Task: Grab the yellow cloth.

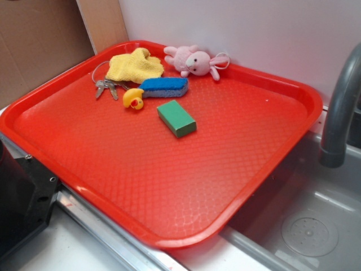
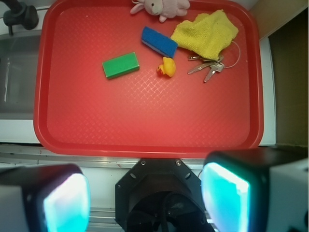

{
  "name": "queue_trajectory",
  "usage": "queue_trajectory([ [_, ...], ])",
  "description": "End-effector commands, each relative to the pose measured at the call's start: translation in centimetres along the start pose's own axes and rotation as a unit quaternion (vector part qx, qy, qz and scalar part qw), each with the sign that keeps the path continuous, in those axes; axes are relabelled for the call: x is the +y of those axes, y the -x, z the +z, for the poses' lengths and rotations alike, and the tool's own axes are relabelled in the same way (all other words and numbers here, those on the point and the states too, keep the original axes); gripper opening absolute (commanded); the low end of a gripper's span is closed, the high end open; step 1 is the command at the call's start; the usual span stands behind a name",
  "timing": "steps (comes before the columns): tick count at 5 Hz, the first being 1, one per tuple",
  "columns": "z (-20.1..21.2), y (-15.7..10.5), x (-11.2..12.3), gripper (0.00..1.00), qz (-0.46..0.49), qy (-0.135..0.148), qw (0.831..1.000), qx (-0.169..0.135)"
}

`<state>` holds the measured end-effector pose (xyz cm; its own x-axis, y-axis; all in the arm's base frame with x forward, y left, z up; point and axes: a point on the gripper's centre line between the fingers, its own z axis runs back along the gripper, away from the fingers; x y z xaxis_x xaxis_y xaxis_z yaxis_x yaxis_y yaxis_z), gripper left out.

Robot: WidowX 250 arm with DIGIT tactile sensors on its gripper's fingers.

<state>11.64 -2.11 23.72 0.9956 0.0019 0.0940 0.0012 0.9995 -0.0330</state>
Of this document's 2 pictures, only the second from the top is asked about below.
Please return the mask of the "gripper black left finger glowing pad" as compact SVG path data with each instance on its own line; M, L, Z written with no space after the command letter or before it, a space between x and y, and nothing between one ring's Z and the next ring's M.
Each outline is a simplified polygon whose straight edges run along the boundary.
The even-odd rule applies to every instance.
M75 164L0 170L2 232L84 232L90 186Z

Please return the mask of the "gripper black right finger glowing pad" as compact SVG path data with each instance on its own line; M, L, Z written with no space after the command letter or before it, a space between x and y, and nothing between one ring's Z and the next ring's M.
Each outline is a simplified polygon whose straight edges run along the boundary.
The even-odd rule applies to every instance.
M221 232L306 232L309 152L300 147L214 151L204 161L201 193Z

